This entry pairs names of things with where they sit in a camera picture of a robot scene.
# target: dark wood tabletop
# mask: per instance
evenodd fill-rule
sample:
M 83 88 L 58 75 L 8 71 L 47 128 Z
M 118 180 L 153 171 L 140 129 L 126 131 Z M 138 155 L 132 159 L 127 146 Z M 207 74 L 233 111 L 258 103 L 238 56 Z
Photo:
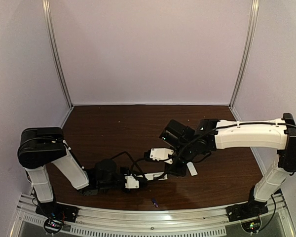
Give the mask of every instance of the dark wood tabletop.
M 97 161 L 122 151 L 137 159 L 151 148 L 168 147 L 159 135 L 171 119 L 196 128 L 205 118 L 234 120 L 227 106 L 75 106 L 64 126 L 64 134 L 80 163 L 92 168 Z M 115 161 L 118 166 L 131 165 L 127 156 Z M 162 162 L 141 162 L 140 166 L 144 172 L 164 169 Z M 250 188 L 262 177 L 250 148 L 213 152 L 195 167 L 198 175 L 193 177 L 189 173 L 186 177 L 169 176 L 167 181 L 149 183 L 130 194 L 110 190 L 88 197 L 79 195 L 54 165 L 49 164 L 47 169 L 59 202 L 140 211 L 203 208 L 246 201 Z

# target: white label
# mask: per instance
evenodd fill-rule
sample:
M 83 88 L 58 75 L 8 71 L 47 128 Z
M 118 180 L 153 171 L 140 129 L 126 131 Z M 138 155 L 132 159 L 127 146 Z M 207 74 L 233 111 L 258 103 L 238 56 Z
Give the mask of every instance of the white label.
M 198 175 L 198 173 L 197 173 L 197 171 L 196 171 L 196 169 L 195 169 L 195 166 L 194 166 L 194 164 L 193 164 L 192 162 L 189 162 L 189 163 L 187 163 L 186 165 L 187 165 L 187 168 L 188 168 L 188 170 L 189 170 L 191 176 Z

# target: white wall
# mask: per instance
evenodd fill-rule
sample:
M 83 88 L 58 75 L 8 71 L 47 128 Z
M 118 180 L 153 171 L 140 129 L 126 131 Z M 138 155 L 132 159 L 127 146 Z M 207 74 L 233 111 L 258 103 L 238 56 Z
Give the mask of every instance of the white wall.
M 41 1 L 0 1 L 0 237 L 29 183 L 16 151 L 23 129 L 60 125 L 68 111 Z
M 242 120 L 279 118 L 290 112 L 296 120 L 296 0 L 261 0 L 250 59 L 235 108 Z M 268 168 L 275 151 L 258 149 Z M 296 174 L 283 193 L 296 227 Z
M 52 0 L 74 104 L 228 104 L 251 0 Z

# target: robotic arm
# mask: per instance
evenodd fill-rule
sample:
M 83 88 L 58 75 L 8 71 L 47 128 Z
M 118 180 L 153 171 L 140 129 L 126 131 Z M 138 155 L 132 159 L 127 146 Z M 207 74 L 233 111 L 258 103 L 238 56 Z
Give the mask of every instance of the robotic arm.
M 234 122 L 203 119 L 196 130 L 171 120 L 160 138 L 171 148 L 154 148 L 145 152 L 146 161 L 165 162 L 163 173 L 144 174 L 104 159 L 93 169 L 79 164 L 64 140 L 60 128 L 30 128 L 23 131 L 18 158 L 36 191 L 45 214 L 59 212 L 45 168 L 53 163 L 82 195 L 99 190 L 122 188 L 124 191 L 147 185 L 149 180 L 166 179 L 168 174 L 186 175 L 186 164 L 197 155 L 231 147 L 269 147 L 277 149 L 278 157 L 265 176 L 251 188 L 248 202 L 226 208 L 230 221 L 243 220 L 267 212 L 266 203 L 285 179 L 296 172 L 296 125 L 291 114 L 269 121 Z

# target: ventilation grille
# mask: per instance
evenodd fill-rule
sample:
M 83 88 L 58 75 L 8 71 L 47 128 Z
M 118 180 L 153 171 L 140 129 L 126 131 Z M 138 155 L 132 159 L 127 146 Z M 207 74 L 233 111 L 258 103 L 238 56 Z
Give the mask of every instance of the ventilation grille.
M 24 215 L 24 221 L 26 222 L 30 222 L 34 225 L 37 225 L 37 226 L 43 226 L 44 224 L 44 219 L 42 218 L 39 218 L 39 217 L 36 217 L 36 216 L 32 216 L 32 215 L 28 215 L 28 214 L 25 214 Z
M 111 234 L 102 231 L 95 231 L 81 227 L 72 226 L 70 233 L 81 237 L 221 237 L 226 236 L 225 227 L 212 228 L 189 232 L 185 234 L 164 234 L 164 235 L 137 235 L 137 234 Z

